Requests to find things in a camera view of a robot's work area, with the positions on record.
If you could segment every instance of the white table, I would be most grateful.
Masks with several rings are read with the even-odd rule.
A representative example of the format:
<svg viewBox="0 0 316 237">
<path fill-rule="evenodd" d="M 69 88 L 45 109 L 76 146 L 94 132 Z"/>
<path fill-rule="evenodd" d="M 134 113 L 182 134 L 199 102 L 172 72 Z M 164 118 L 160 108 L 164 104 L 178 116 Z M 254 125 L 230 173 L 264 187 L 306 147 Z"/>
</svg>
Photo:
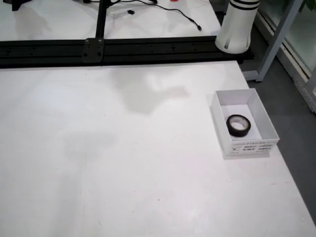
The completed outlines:
<svg viewBox="0 0 316 237">
<path fill-rule="evenodd" d="M 32 0 L 16 11 L 0 2 L 0 40 L 78 40 L 95 37 L 98 3 L 82 0 Z M 220 24 L 208 0 L 158 0 L 177 8 L 202 26 L 198 31 L 188 19 L 142 3 L 120 3 L 108 9 L 106 39 L 216 36 Z M 135 11 L 129 15 L 128 10 Z"/>
<path fill-rule="evenodd" d="M 1 70 L 0 236 L 315 236 L 278 148 L 223 158 L 209 98 L 244 88 L 236 62 Z"/>
</svg>

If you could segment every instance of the white cardboard box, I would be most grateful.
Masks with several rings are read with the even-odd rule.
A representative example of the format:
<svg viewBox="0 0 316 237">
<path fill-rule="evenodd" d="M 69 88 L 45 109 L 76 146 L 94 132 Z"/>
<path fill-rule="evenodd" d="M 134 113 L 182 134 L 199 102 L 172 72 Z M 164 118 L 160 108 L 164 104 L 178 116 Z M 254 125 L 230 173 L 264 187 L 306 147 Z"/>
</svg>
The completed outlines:
<svg viewBox="0 0 316 237">
<path fill-rule="evenodd" d="M 225 155 L 266 154 L 279 137 L 255 89 L 220 90 L 213 96 L 211 111 Z M 251 129 L 245 137 L 229 134 L 226 120 L 230 115 L 249 119 Z"/>
</svg>

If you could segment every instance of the black stand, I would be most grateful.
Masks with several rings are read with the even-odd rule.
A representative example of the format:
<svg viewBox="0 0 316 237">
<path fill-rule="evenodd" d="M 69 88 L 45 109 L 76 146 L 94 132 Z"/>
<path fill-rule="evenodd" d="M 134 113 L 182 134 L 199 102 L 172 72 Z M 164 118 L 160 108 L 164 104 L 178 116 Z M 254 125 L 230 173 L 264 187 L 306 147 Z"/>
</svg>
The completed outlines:
<svg viewBox="0 0 316 237">
<path fill-rule="evenodd" d="M 227 54 L 215 38 L 103 39 L 110 0 L 100 0 L 96 37 L 78 40 L 0 42 L 0 68 L 192 63 L 253 59 L 249 50 Z"/>
<path fill-rule="evenodd" d="M 3 0 L 3 2 L 12 5 L 12 11 L 17 11 L 22 4 L 28 1 L 31 1 L 31 0 Z"/>
</svg>

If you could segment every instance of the white cylindrical device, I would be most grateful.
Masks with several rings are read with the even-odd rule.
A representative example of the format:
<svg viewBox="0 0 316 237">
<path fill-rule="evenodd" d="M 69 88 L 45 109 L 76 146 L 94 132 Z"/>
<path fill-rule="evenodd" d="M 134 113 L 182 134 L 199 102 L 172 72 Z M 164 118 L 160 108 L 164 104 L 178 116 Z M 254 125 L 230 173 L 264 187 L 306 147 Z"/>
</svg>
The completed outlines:
<svg viewBox="0 0 316 237">
<path fill-rule="evenodd" d="M 260 0 L 230 0 L 215 44 L 223 52 L 244 53 L 250 46 L 250 33 Z"/>
</svg>

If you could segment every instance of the roll of tape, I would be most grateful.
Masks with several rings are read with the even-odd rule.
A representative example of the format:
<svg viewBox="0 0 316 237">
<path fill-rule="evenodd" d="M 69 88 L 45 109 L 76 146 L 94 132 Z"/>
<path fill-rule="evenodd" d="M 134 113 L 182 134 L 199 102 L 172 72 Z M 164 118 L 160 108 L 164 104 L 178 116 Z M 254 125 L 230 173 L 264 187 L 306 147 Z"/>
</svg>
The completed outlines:
<svg viewBox="0 0 316 237">
<path fill-rule="evenodd" d="M 243 128 L 233 127 L 233 123 L 239 123 Z M 251 123 L 249 119 L 242 115 L 230 115 L 226 120 L 226 125 L 229 134 L 234 137 L 244 137 L 251 129 Z"/>
</svg>

